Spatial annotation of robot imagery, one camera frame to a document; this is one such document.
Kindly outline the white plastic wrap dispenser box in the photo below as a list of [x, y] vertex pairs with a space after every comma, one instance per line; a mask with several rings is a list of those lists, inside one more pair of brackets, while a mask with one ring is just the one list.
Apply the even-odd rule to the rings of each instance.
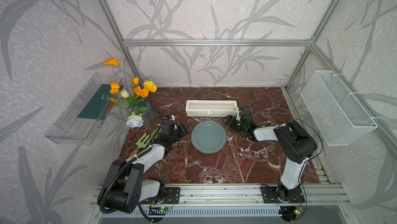
[[186, 112], [189, 110], [233, 110], [237, 101], [187, 100]]

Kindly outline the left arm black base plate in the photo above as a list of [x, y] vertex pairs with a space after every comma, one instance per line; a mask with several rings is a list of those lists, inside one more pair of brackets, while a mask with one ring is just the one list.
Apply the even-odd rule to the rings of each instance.
[[157, 196], [146, 198], [139, 202], [139, 204], [178, 204], [181, 196], [180, 187], [165, 187], [160, 190]]

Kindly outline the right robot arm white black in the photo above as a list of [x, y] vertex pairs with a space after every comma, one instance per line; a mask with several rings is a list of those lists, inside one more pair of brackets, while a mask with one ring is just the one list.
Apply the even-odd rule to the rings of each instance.
[[299, 200], [301, 176], [306, 163], [313, 158], [317, 143], [304, 129], [300, 119], [292, 119], [281, 125], [259, 127], [252, 113], [240, 108], [236, 115], [222, 118], [225, 125], [242, 133], [251, 141], [278, 141], [286, 155], [286, 163], [276, 188], [263, 189], [264, 202], [289, 203]]

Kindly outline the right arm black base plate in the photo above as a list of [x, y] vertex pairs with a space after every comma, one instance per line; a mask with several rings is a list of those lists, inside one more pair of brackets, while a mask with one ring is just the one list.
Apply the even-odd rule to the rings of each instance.
[[283, 186], [269, 186], [262, 184], [260, 191], [264, 203], [303, 204], [306, 202], [301, 186], [295, 189], [285, 189]]

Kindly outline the grey-green round plate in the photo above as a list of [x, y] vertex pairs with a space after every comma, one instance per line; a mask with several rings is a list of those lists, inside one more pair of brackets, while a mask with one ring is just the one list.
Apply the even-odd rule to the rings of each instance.
[[193, 146], [204, 154], [214, 154], [221, 151], [227, 141], [225, 128], [215, 121], [200, 122], [191, 134]]

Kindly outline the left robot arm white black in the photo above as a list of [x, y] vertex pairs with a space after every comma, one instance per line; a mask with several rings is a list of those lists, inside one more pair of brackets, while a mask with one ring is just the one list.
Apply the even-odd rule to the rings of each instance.
[[147, 140], [147, 147], [127, 160], [115, 160], [106, 175], [97, 204], [101, 213], [116, 211], [132, 213], [141, 203], [155, 203], [165, 197], [165, 184], [161, 180], [144, 180], [144, 173], [163, 160], [173, 144], [189, 134], [187, 124], [173, 119], [160, 121], [159, 127]]

